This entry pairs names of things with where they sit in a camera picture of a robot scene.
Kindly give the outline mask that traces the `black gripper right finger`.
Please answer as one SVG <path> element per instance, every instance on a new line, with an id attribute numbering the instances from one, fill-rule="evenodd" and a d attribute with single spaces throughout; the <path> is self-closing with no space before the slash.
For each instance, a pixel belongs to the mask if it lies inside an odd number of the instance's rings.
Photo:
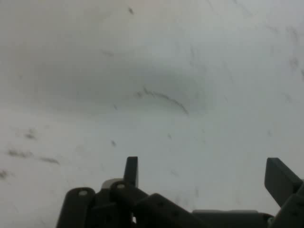
<path id="1" fill-rule="evenodd" d="M 278 213 L 268 221 L 270 228 L 304 226 L 304 180 L 279 158 L 267 158 L 265 188 L 279 205 Z"/>

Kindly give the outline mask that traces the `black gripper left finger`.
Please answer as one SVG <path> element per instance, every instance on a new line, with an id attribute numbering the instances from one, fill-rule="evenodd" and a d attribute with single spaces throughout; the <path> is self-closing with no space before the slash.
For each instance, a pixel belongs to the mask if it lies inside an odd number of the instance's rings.
<path id="1" fill-rule="evenodd" d="M 106 181 L 99 192 L 70 190 L 58 228 L 191 228 L 193 217 L 159 194 L 138 188 L 138 158 L 128 157 L 121 179 Z"/>

